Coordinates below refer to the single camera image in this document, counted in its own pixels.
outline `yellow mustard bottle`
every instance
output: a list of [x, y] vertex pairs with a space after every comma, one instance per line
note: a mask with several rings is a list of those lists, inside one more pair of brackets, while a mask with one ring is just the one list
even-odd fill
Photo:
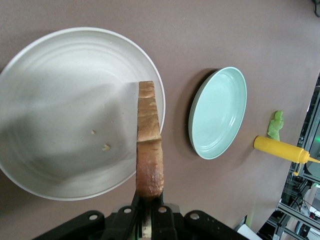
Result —
[[268, 154], [300, 164], [298, 172], [300, 171], [301, 164], [306, 164], [308, 161], [320, 163], [319, 160], [310, 157], [310, 153], [301, 147], [264, 136], [257, 136], [254, 140], [253, 147]]

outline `teal plate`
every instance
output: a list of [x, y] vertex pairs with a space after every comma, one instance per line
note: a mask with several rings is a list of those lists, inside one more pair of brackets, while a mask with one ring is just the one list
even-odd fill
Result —
[[246, 104], [246, 81], [237, 68], [223, 68], [204, 81], [188, 123], [191, 144], [200, 157], [215, 159], [227, 150], [239, 131]]

